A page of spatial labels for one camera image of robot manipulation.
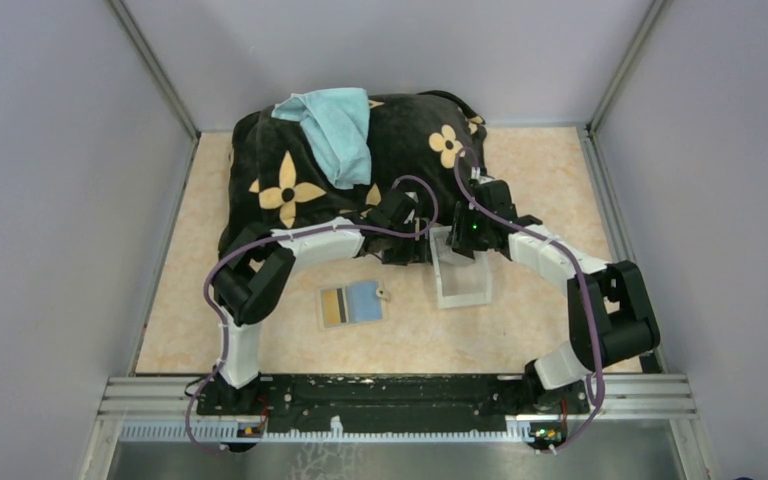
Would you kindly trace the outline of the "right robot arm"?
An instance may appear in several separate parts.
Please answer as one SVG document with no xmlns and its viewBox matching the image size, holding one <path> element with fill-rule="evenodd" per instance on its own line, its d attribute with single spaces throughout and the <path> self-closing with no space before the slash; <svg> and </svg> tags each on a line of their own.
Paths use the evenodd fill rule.
<svg viewBox="0 0 768 480">
<path fill-rule="evenodd" d="M 496 251 L 555 286 L 567 302 L 568 340 L 526 366 L 523 398 L 550 411 L 563 389 L 657 348 L 660 329 L 639 267 L 586 254 L 533 216 L 518 216 L 502 180 L 459 180 L 447 240 L 457 251 Z"/>
</svg>

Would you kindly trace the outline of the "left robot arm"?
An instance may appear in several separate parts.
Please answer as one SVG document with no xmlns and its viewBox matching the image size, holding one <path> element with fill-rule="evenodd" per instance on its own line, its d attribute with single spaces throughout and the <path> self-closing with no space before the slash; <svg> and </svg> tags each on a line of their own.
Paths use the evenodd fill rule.
<svg viewBox="0 0 768 480">
<path fill-rule="evenodd" d="M 255 380 L 261 369 L 258 347 L 262 324 L 278 305 L 290 276 L 300 270 L 358 256 L 378 235 L 419 240 L 436 223 L 440 202 L 426 188 L 432 214 L 426 227 L 410 232 L 407 214 L 417 201 L 393 189 L 382 204 L 355 222 L 336 217 L 304 228 L 270 230 L 252 223 L 237 237 L 231 250 L 209 271 L 202 295 L 219 318 L 220 355 L 208 379 L 221 377 L 224 405 L 237 414 L 252 411 L 260 399 Z"/>
</svg>

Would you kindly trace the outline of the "white plastic tray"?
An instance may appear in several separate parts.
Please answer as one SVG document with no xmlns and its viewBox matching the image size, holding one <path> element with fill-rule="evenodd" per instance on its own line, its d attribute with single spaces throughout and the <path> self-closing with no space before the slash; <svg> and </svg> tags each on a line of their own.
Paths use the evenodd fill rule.
<svg viewBox="0 0 768 480">
<path fill-rule="evenodd" d="M 493 279 L 485 252 L 471 258 L 456 254 L 446 243 L 449 227 L 429 232 L 436 297 L 440 309 L 483 306 L 492 302 Z"/>
</svg>

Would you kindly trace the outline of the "beige card holder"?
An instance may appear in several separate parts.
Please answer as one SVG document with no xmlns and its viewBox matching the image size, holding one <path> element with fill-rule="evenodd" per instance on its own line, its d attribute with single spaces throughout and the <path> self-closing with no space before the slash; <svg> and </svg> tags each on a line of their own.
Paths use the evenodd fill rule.
<svg viewBox="0 0 768 480">
<path fill-rule="evenodd" d="M 322 320 L 320 292 L 323 289 L 335 287 L 345 288 L 350 320 L 348 324 L 326 328 Z M 383 283 L 374 279 L 321 288 L 317 292 L 316 299 L 319 321 L 321 326 L 325 329 L 366 325 L 385 321 L 387 318 L 387 304 L 390 300 L 389 292 L 385 290 Z"/>
</svg>

